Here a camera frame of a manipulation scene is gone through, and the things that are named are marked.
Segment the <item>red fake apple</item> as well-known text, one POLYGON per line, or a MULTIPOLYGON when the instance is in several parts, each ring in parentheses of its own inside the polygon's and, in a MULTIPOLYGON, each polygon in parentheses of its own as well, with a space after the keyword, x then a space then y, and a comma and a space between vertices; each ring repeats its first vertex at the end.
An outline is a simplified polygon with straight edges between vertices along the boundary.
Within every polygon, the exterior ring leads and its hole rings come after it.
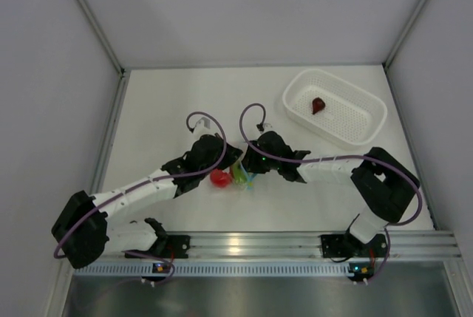
POLYGON ((212 185, 217 188, 226 188, 232 183, 231 175, 220 169, 214 169, 209 177, 212 185))

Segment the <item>green fake fruit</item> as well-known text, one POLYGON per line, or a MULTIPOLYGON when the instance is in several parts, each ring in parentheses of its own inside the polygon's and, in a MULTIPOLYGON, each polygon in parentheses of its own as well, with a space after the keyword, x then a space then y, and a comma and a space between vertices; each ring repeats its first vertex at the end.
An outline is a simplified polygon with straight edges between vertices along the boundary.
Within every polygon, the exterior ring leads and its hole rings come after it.
POLYGON ((230 167, 230 174, 235 183, 245 183, 247 181, 247 174, 240 163, 235 163, 230 167))

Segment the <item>clear zip top bag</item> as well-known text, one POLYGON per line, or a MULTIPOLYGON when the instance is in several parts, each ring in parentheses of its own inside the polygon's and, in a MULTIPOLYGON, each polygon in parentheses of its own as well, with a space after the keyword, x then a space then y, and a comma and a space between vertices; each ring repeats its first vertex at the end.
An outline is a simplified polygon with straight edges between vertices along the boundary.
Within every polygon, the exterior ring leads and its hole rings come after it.
POLYGON ((252 190, 254 188, 256 174, 247 172, 241 161, 231 165, 223 173, 230 185, 239 190, 252 190))

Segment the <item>dark purple fake fig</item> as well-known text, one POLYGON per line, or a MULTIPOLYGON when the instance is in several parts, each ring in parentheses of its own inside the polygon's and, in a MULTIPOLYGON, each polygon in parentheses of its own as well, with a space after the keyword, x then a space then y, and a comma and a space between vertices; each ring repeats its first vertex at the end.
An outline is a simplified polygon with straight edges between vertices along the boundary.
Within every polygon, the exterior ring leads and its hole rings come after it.
POLYGON ((314 98, 311 102, 312 114, 315 115, 320 111, 324 110, 326 107, 326 103, 321 98, 314 98))

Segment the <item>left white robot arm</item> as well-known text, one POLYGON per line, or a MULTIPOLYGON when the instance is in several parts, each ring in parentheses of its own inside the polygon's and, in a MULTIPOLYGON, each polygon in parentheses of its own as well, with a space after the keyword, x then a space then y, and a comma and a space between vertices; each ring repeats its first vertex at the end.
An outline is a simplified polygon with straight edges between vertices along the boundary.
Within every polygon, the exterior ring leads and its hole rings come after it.
POLYGON ((196 189, 210 172, 231 167, 241 155, 241 149, 220 136, 204 134, 183 156, 134 183, 98 194, 73 194, 51 229, 58 243, 54 257, 80 269, 107 253, 135 250, 162 256, 167 248, 162 225, 152 218, 138 222, 132 215, 196 189))

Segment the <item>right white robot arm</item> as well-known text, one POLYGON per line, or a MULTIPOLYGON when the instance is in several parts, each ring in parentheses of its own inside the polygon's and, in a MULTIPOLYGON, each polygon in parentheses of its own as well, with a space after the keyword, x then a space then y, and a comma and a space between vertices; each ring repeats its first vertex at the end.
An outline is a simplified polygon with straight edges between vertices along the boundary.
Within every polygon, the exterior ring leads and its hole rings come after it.
POLYGON ((309 151, 292 150, 275 131, 262 132, 257 140, 243 139, 248 145, 243 167, 250 173, 277 171, 289 182, 326 182, 357 190, 365 208, 341 241, 352 255, 369 250, 382 229, 408 225, 421 213, 420 182, 381 147, 373 147, 365 155, 310 159, 309 151))

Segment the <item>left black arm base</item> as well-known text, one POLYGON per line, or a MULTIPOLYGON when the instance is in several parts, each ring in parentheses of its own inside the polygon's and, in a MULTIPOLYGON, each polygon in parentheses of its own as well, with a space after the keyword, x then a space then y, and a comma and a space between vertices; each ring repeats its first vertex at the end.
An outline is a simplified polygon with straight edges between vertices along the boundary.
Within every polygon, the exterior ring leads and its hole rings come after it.
POLYGON ((187 259, 190 241, 189 235, 171 234, 166 238, 159 238, 148 250, 133 250, 132 253, 161 259, 187 259))

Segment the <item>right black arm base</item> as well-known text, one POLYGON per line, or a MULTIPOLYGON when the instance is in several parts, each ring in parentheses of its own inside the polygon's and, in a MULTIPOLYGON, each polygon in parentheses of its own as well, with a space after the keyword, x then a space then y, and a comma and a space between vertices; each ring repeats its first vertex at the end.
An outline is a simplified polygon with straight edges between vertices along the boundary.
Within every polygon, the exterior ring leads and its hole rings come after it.
POLYGON ((364 254, 364 245, 353 235, 324 234, 320 236, 324 258, 353 258, 364 254))

